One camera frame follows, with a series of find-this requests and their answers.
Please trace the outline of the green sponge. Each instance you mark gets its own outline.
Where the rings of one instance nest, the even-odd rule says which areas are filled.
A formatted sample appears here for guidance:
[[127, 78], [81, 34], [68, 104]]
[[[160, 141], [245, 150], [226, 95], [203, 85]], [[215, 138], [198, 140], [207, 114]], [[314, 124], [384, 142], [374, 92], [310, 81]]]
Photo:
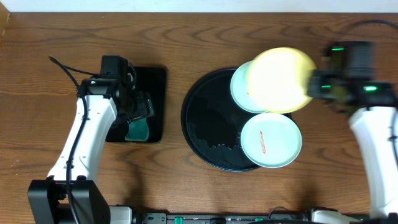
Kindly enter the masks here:
[[148, 138], [149, 126], [145, 118], [137, 121], [132, 121], [129, 124], [129, 131], [125, 137], [126, 141], [145, 142], [148, 140]]

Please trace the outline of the yellow plate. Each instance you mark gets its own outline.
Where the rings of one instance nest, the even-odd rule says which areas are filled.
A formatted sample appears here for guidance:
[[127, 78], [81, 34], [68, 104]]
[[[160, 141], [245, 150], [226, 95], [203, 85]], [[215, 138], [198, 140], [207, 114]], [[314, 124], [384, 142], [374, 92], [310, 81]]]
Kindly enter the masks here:
[[261, 109], [271, 113], [291, 113], [307, 106], [308, 83], [315, 62], [304, 52], [278, 47], [259, 54], [246, 75], [248, 95]]

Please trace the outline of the light blue plate bottom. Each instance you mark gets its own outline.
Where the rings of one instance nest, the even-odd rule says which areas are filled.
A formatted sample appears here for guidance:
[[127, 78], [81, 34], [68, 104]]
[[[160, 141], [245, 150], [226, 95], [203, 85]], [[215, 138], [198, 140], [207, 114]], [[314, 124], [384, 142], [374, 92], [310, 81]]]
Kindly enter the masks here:
[[243, 126], [241, 147], [247, 158], [265, 168], [280, 168], [293, 162], [302, 148], [298, 126], [287, 116], [262, 113]]

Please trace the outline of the light blue plate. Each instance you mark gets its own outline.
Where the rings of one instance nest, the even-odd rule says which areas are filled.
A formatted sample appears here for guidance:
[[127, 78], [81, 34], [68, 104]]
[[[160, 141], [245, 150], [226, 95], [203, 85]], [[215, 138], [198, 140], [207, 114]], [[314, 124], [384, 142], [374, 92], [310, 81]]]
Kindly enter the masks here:
[[248, 93], [247, 72], [251, 61], [248, 61], [238, 67], [230, 81], [230, 92], [234, 102], [244, 111], [250, 113], [266, 113], [266, 110], [255, 104]]
[[293, 162], [302, 148], [298, 126], [287, 116], [262, 113], [243, 126], [241, 147], [247, 158], [265, 168], [280, 168]]

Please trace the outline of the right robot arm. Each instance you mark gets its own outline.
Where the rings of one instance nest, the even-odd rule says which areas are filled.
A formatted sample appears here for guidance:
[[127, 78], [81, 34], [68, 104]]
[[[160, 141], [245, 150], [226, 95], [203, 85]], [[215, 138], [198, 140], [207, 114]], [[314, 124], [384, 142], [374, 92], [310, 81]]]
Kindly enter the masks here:
[[358, 142], [369, 184], [368, 223], [397, 223], [397, 96], [393, 84], [373, 79], [373, 45], [336, 41], [328, 65], [314, 70], [308, 96], [343, 106]]

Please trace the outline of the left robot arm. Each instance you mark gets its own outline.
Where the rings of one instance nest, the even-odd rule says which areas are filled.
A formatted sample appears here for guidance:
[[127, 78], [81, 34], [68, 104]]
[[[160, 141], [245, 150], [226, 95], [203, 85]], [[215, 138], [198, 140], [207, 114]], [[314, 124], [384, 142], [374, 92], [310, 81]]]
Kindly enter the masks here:
[[96, 185], [106, 141], [122, 141], [129, 125], [154, 115], [150, 94], [133, 77], [84, 79], [77, 89], [76, 116], [60, 157], [45, 180], [28, 189], [36, 223], [140, 223], [127, 205], [109, 205]]

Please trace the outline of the black rectangular tray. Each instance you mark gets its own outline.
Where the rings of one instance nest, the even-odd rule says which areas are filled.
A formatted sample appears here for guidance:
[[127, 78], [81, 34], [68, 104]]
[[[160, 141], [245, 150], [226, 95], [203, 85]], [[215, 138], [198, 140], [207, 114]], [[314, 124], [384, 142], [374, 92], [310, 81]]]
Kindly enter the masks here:
[[[150, 94], [154, 106], [155, 115], [146, 118], [149, 126], [149, 138], [143, 143], [156, 143], [162, 139], [164, 126], [165, 108], [165, 87], [167, 71], [163, 67], [135, 67], [137, 75], [134, 92], [143, 91]], [[116, 124], [116, 120], [111, 125], [106, 141], [107, 142], [137, 142], [126, 141], [125, 137], [129, 131], [129, 124]]]

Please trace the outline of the black round tray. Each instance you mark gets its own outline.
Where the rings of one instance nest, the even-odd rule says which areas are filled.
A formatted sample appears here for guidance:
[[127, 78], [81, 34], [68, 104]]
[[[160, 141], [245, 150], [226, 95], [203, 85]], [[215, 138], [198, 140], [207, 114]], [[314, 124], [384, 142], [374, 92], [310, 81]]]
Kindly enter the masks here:
[[257, 114], [234, 102], [230, 92], [234, 72], [235, 68], [224, 68], [199, 79], [185, 97], [181, 124], [198, 157], [219, 169], [244, 172], [261, 167], [247, 158], [240, 141], [243, 126]]

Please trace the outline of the light blue plate top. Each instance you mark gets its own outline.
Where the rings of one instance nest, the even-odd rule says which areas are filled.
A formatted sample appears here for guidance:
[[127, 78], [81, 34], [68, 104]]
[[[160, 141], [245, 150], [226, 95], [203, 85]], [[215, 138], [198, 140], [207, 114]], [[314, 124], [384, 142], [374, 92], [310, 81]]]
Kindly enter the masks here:
[[266, 113], [266, 110], [255, 104], [248, 93], [247, 72], [251, 61], [248, 61], [238, 67], [230, 81], [230, 92], [234, 102], [244, 111], [250, 113]]

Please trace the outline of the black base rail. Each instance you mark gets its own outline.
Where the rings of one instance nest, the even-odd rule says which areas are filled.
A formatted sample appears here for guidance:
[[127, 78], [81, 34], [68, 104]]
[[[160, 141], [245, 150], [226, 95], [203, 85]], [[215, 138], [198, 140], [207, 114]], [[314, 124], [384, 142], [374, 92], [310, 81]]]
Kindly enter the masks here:
[[277, 211], [260, 215], [220, 215], [220, 214], [166, 214], [166, 213], [142, 213], [142, 224], [245, 224], [263, 220], [300, 220], [310, 221], [308, 212]]

